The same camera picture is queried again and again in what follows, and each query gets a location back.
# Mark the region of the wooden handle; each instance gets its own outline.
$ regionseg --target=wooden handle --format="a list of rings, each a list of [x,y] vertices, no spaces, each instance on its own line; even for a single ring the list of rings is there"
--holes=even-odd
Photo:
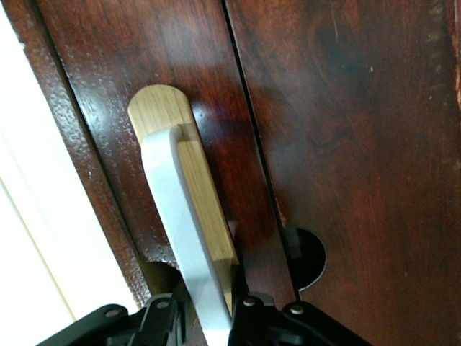
[[[166,151],[169,150],[168,146],[177,144],[189,194],[230,311],[231,265],[238,260],[186,96],[171,86],[147,86],[131,100],[128,115],[141,144],[143,161],[144,148],[147,146],[146,142],[151,142],[152,133],[163,133],[161,136],[165,138]]]

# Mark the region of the glossy wood surface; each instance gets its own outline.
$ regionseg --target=glossy wood surface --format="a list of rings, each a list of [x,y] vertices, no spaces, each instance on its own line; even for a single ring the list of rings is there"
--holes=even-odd
[[[42,21],[30,1],[3,0],[4,8],[50,106],[56,125],[98,216],[107,241],[138,305],[151,296],[142,261],[99,163],[91,136],[82,123],[67,78]]]
[[[459,69],[445,5],[227,1],[279,211],[326,247],[302,297],[374,345],[461,340]]]
[[[37,1],[109,185],[149,262],[174,258],[127,116],[131,97],[170,84],[191,101],[250,289],[294,299],[220,1]]]

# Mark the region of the screw head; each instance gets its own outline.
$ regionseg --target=screw head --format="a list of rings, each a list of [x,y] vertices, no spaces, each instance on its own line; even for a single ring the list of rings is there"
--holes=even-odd
[[[302,315],[302,314],[304,314],[304,309],[303,309],[303,307],[301,305],[293,305],[290,308],[290,312],[293,315]]]
[[[243,300],[243,304],[244,306],[253,306],[254,304],[256,304],[256,299],[253,297],[246,297]]]
[[[120,312],[121,312],[120,309],[112,309],[112,310],[109,310],[108,312],[106,312],[104,315],[107,318],[111,318],[111,317],[116,317]]]
[[[157,303],[157,309],[164,309],[168,305],[170,305],[170,303],[168,301],[161,301],[160,303]]]

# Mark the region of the door hole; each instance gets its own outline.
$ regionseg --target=door hole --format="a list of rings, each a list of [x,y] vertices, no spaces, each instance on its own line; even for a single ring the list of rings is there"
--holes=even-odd
[[[288,267],[298,290],[314,284],[325,270],[326,251],[322,241],[311,231],[285,228],[288,245]]]

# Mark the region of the wooden door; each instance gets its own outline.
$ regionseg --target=wooden door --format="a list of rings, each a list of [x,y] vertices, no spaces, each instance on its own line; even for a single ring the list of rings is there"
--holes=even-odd
[[[310,229],[327,262],[302,299],[374,345],[459,344],[458,1],[4,5],[140,303],[174,258],[126,107],[171,84],[251,289],[295,298],[279,228]]]
[[[461,341],[453,4],[227,1],[279,212],[326,247],[301,296],[374,345]]]
[[[251,289],[295,299],[220,1],[3,2],[139,304],[176,265],[127,116],[150,84],[191,101]]]

